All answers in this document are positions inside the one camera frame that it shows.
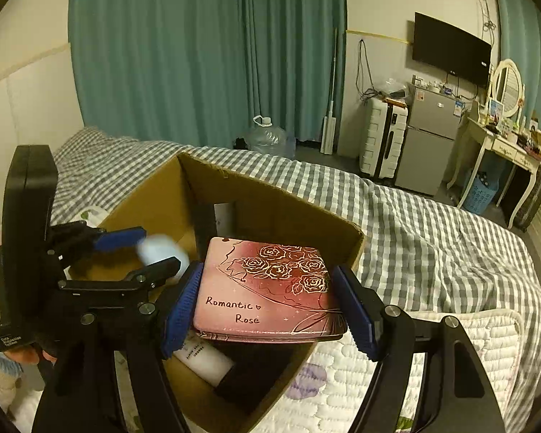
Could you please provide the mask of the left hand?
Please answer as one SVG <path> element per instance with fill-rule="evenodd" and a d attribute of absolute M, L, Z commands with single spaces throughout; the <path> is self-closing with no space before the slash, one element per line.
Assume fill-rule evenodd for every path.
<path fill-rule="evenodd" d="M 34 366 L 41 360 L 46 360 L 52 364 L 55 364 L 57 361 L 55 356 L 48 354 L 48 352 L 44 351 L 41 347 L 36 349 L 32 345 L 7 350 L 4 352 L 4 356 L 7 356 L 9 359 L 19 364 L 34 364 Z"/>

